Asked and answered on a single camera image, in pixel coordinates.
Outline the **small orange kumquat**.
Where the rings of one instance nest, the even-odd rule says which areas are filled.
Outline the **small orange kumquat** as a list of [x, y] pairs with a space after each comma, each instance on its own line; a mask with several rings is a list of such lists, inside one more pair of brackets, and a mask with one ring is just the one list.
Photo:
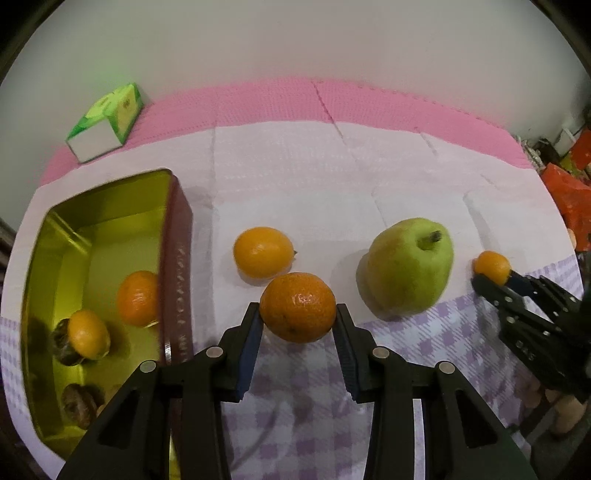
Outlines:
[[503, 286], [511, 275], [512, 266], [504, 255], [486, 250], [473, 261], [473, 271], [475, 274], [482, 274], [495, 284]]

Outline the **dark brown mangosteen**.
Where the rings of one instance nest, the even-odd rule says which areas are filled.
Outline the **dark brown mangosteen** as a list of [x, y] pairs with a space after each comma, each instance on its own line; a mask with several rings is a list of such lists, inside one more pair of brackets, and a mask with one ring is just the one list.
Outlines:
[[78, 428], [87, 430], [98, 416], [104, 398], [95, 386], [68, 384], [61, 394], [63, 411]]
[[75, 366], [83, 361], [83, 357], [73, 348], [68, 335], [69, 319], [59, 321], [51, 333], [51, 348], [55, 359], [64, 366]]

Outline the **small orange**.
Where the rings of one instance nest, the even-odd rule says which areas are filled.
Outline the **small orange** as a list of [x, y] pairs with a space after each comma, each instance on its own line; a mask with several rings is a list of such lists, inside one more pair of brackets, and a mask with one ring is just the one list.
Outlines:
[[93, 311], [82, 309], [69, 317], [68, 340], [83, 358], [99, 360], [110, 350], [110, 334], [105, 322]]

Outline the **green pear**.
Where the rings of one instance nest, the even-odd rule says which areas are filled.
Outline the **green pear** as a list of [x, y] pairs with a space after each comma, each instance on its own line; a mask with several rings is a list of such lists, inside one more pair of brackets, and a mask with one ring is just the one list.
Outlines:
[[377, 317], [427, 311], [444, 293], [454, 263], [448, 229], [426, 218], [402, 220], [377, 235], [356, 273], [360, 295]]

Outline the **orange tangerine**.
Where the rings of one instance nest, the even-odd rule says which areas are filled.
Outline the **orange tangerine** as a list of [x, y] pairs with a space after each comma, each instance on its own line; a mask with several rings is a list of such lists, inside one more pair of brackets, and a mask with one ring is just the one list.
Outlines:
[[238, 271], [254, 280], [266, 280], [290, 269], [296, 250], [286, 234], [259, 226], [238, 235], [232, 249]]
[[259, 301], [259, 315], [284, 341], [318, 341], [332, 329], [337, 304], [332, 289], [314, 274], [293, 272], [270, 281]]

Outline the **red orange bag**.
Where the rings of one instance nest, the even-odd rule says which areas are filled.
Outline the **red orange bag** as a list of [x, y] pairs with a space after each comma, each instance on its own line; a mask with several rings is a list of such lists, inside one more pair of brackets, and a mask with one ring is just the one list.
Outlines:
[[541, 178], [576, 240], [576, 250], [590, 250], [590, 128], [584, 127], [574, 145], [560, 156], [545, 144]]

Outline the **gold rectangular metal tin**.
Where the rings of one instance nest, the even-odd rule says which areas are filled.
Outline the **gold rectangular metal tin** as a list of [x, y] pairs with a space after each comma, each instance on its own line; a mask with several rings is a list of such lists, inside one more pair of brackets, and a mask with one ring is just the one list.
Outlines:
[[[25, 283], [21, 361], [33, 427], [59, 458], [67, 459], [84, 434], [61, 404], [67, 385], [105, 393], [144, 360], [170, 365], [192, 357], [191, 236], [191, 208], [166, 169], [98, 186], [45, 215]], [[156, 274], [162, 288], [157, 321], [145, 328], [124, 324], [117, 310], [119, 287], [136, 271]], [[111, 348], [101, 360], [64, 366], [51, 333], [80, 309], [106, 323]]]

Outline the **pink purple checkered tablecloth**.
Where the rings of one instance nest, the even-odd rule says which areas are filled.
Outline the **pink purple checkered tablecloth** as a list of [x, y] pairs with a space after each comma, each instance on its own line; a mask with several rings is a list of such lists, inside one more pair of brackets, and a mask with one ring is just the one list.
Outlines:
[[[52, 158], [26, 210], [1, 307], [1, 358], [16, 430], [50, 477], [62, 459], [41, 440], [24, 377], [25, 281], [42, 221], [58, 203], [110, 181], [166, 168], [193, 210], [191, 306], [197, 348], [238, 323], [259, 289], [239, 277], [243, 230], [280, 229], [294, 267], [317, 274], [381, 344], [411, 361], [454, 362], [506, 424], [518, 420], [527, 370], [498, 340], [470, 286], [483, 250], [575, 294], [581, 277], [566, 226], [521, 146], [500, 127], [429, 100], [354, 83], [284, 79], [182, 92], [147, 106], [127, 144], [80, 164]], [[384, 228], [425, 217], [451, 233], [455, 263], [430, 311], [385, 322], [363, 303], [356, 267]]]

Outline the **green white tissue box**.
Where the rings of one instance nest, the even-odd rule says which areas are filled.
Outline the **green white tissue box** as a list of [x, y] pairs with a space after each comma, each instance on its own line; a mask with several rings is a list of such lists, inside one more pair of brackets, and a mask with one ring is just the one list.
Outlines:
[[143, 101], [135, 83], [128, 83], [97, 100], [79, 119], [66, 144], [79, 163], [89, 162], [127, 141]]

